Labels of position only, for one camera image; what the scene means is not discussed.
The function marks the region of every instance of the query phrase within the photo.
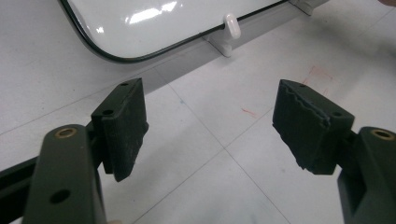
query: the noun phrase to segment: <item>tile grout line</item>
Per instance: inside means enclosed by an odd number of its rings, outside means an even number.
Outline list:
[[[203,44],[202,44],[202,43],[197,43],[196,45],[197,45],[197,46],[195,46],[195,47],[190,46],[189,48],[192,48],[192,49],[187,49],[185,52],[183,51],[183,53],[188,53],[188,52],[191,52],[191,51],[193,51],[193,50],[196,50],[197,48],[201,47]],[[180,57],[179,52],[176,53],[176,57],[175,57],[175,58],[177,58],[177,57]],[[164,63],[168,63],[169,61],[172,61],[172,60],[174,60],[175,58],[170,58],[169,60],[164,60],[164,62],[160,62],[160,63],[158,63],[158,64],[155,64],[155,65],[152,66],[152,67],[148,66],[147,69],[143,68],[142,71],[139,71],[137,74],[134,74],[134,75],[132,75],[132,76],[130,76],[130,77],[129,77],[129,76],[123,77],[123,78],[119,79],[119,81],[114,82],[114,83],[112,83],[112,84],[110,84],[110,85],[108,85],[108,86],[102,88],[102,89],[99,90],[99,91],[95,91],[95,92],[93,92],[93,93],[91,93],[91,94],[89,94],[89,95],[83,96],[82,98],[79,98],[79,99],[77,99],[76,101],[73,101],[73,102],[71,102],[71,103],[69,103],[69,104],[67,104],[67,105],[63,105],[63,106],[61,106],[61,107],[55,108],[54,110],[52,110],[52,111],[50,111],[50,112],[48,112],[48,113],[46,113],[46,114],[44,114],[44,115],[38,116],[38,117],[36,117],[36,118],[34,118],[34,119],[31,119],[30,121],[24,122],[23,124],[20,124],[20,125],[18,125],[18,126],[16,126],[16,127],[13,127],[13,128],[11,128],[11,129],[9,129],[9,130],[6,130],[6,131],[4,131],[3,133],[0,133],[0,136],[2,136],[3,134],[6,134],[6,133],[10,133],[10,132],[12,132],[12,131],[14,131],[14,130],[16,130],[16,129],[19,129],[19,128],[21,128],[21,127],[23,127],[23,126],[25,126],[25,125],[27,125],[27,124],[29,124],[29,123],[32,123],[32,122],[38,120],[38,119],[42,119],[42,118],[46,117],[47,115],[50,115],[50,114],[52,114],[52,113],[54,113],[54,112],[57,112],[57,111],[59,111],[59,110],[65,108],[65,107],[67,107],[67,106],[70,106],[70,105],[75,104],[75,103],[77,103],[77,102],[79,102],[79,101],[81,101],[81,100],[84,100],[84,99],[86,99],[86,98],[88,98],[88,97],[90,97],[90,96],[93,96],[93,95],[95,95],[96,93],[98,93],[98,92],[100,92],[100,91],[104,91],[105,89],[110,88],[111,86],[118,85],[117,83],[124,82],[125,80],[128,80],[129,78],[137,77],[137,76],[139,76],[139,75],[141,75],[141,74],[147,72],[147,71],[150,70],[150,69],[154,69],[155,72],[157,73],[157,75],[161,76],[161,75],[159,74],[158,70],[156,69],[156,67],[159,66],[159,65],[162,65],[162,64],[164,64]],[[165,83],[165,84],[168,84],[167,81],[166,81],[162,76],[161,76],[161,78],[164,80],[164,83]]]
[[[391,9],[389,12],[385,13],[385,15],[383,15],[381,18],[378,19],[378,21],[376,21],[374,24],[370,25],[369,27],[367,27],[367,29],[361,31],[360,34],[357,35],[357,37],[361,37],[362,35],[366,34],[371,28],[373,28],[375,25],[377,25],[382,19],[384,19],[386,16],[388,16],[388,14],[393,11],[393,9]]]
[[[156,207],[160,202],[162,202],[165,198],[167,198],[170,194],[172,194],[175,190],[177,190],[181,185],[183,185],[187,180],[189,180],[193,175],[195,175],[197,172],[199,172],[202,168],[204,168],[204,166],[206,166],[208,163],[210,163],[211,161],[213,161],[213,159],[215,159],[215,157],[217,157],[222,151],[226,151],[225,148],[223,148],[222,150],[220,150],[218,153],[216,153],[212,158],[210,158],[209,160],[207,160],[202,166],[200,166],[198,169],[196,169],[191,175],[189,175],[185,180],[183,180],[180,184],[178,184],[174,189],[172,189],[171,191],[169,191],[165,196],[163,196],[163,198],[161,198],[157,203],[155,203],[152,207],[150,207],[150,209],[145,212],[142,216],[140,216],[137,220],[135,220],[132,224],[135,224],[138,220],[140,220],[143,216],[145,216],[149,211],[151,211],[154,207]]]
[[[178,93],[173,89],[173,87],[170,85],[170,83],[167,84],[169,88],[177,95],[177,97],[184,102],[184,105],[190,110],[190,112],[195,116],[196,119],[206,128],[206,130],[216,139],[216,141],[221,145],[223,149],[225,149],[225,146],[220,142],[220,140],[207,128],[207,126],[198,118],[198,116],[192,111],[192,109],[189,107],[189,105],[178,95]]]
[[[235,139],[233,141],[231,141],[226,147],[224,147],[225,149],[227,147],[229,147],[234,141],[236,141],[242,134],[244,134],[245,132],[247,132],[253,125],[255,125],[257,122],[259,122],[262,118],[264,118],[269,112],[271,112],[271,110],[273,110],[274,108],[271,107],[267,112],[265,112],[261,117],[259,117],[257,120],[255,120],[252,124],[250,124],[244,131],[242,131],[240,134],[238,134],[238,136],[235,137]]]
[[[280,211],[280,209],[274,204],[274,202],[264,193],[262,188],[259,187],[259,185],[256,183],[256,181],[253,180],[253,178],[248,174],[248,172],[239,164],[239,162],[231,155],[231,153],[225,148],[225,151],[230,155],[231,158],[238,164],[238,166],[244,171],[244,173],[249,177],[249,179],[253,182],[253,184],[262,192],[262,194],[270,201],[270,203],[274,206],[274,208],[282,215],[283,218],[286,219],[286,221],[290,224],[289,220],[285,217],[285,215]]]
[[[124,82],[125,80],[128,80],[128,79],[133,78],[133,77],[137,77],[137,76],[139,76],[139,75],[141,75],[141,74],[147,72],[148,70],[139,72],[138,74],[135,74],[135,75],[133,75],[133,76],[131,76],[131,77],[121,78],[121,79],[119,79],[117,82],[112,83],[112,84],[110,84],[110,85],[108,85],[108,86],[102,88],[102,89],[99,90],[99,91],[95,91],[95,92],[93,92],[93,93],[91,93],[91,94],[89,94],[89,95],[83,96],[82,98],[80,98],[80,99],[78,99],[78,100],[76,100],[76,101],[73,101],[73,102],[71,102],[71,103],[69,103],[69,104],[67,104],[67,105],[63,105],[63,106],[61,106],[61,107],[58,107],[58,108],[56,108],[56,109],[54,109],[54,110],[52,110],[52,111],[50,111],[50,112],[48,112],[48,113],[46,113],[46,114],[44,114],[44,115],[41,115],[41,116],[39,116],[39,117],[36,117],[35,119],[32,119],[32,120],[30,120],[30,121],[27,121],[27,122],[21,124],[21,125],[18,125],[18,126],[14,127],[14,128],[11,128],[11,129],[9,129],[9,130],[3,132],[3,133],[0,133],[0,136],[2,136],[3,134],[6,134],[6,133],[10,133],[10,132],[12,132],[12,131],[14,131],[14,130],[17,130],[17,129],[19,129],[19,128],[21,128],[21,127],[27,125],[27,124],[30,124],[30,123],[32,123],[32,122],[38,120],[38,119],[42,119],[42,118],[46,117],[47,115],[50,115],[50,114],[55,113],[55,112],[57,112],[57,111],[60,111],[60,110],[66,108],[66,107],[68,107],[68,106],[70,106],[70,105],[73,105],[73,104],[78,103],[78,102],[80,102],[80,101],[82,101],[82,100],[85,100],[85,99],[87,99],[88,97],[91,97],[91,96],[95,95],[96,93],[99,93],[99,92],[101,92],[101,91],[104,91],[104,90],[106,90],[106,89],[108,89],[108,88],[110,88],[110,87],[112,87],[112,86],[114,86],[114,85],[119,85],[119,84],[121,84],[122,82]]]

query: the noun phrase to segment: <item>white surface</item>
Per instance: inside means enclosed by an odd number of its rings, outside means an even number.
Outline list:
[[[222,55],[229,58],[233,52],[231,42],[241,37],[241,28],[237,18],[232,13],[224,16],[224,24],[224,29],[205,36],[204,39],[209,41]]]
[[[130,178],[102,175],[109,220],[342,223],[337,176],[301,170],[271,126],[280,78],[354,114],[354,131],[396,131],[396,10],[376,1],[332,0],[266,34],[272,19],[256,17],[229,59],[197,40],[132,65],[86,50],[53,1],[6,1],[0,21],[0,169],[36,155],[51,129],[86,124],[115,84],[143,77],[150,129]]]
[[[103,51],[138,58],[268,7],[278,0],[67,0],[85,33]]]

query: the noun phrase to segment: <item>floor tile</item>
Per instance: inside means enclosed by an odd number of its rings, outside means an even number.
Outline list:
[[[222,150],[168,86],[147,95],[146,107],[150,127],[131,177],[102,174],[109,220],[134,222]]]
[[[288,47],[270,34],[251,42],[236,49],[231,58],[220,57],[170,83],[224,146],[272,107],[267,104],[272,97],[268,92],[277,85],[268,88],[268,79],[273,78],[266,70],[282,64],[282,52]],[[165,79],[167,74],[184,73],[171,63],[156,69]]]
[[[359,48],[362,53],[370,56],[390,56],[388,58],[394,59],[396,51],[396,10],[393,9],[378,23],[370,27],[364,32],[356,41],[354,45]]]
[[[227,150],[293,224],[343,223],[336,178],[303,171],[272,126],[262,118]]]
[[[311,17],[302,16],[281,29],[284,38],[291,42],[307,35],[353,42],[391,10],[378,1],[331,0],[315,8]]]
[[[136,223],[288,223],[223,150]]]

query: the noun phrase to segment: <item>white plastic bracket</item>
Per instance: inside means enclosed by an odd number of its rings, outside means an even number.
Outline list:
[[[315,7],[318,7],[328,1],[329,0],[289,0],[290,3],[295,5],[309,16],[312,16]]]
[[[228,13],[224,16],[224,30],[215,31],[204,37],[213,47],[218,49],[222,55],[229,58],[233,52],[230,42],[241,36],[241,29],[235,15]]]

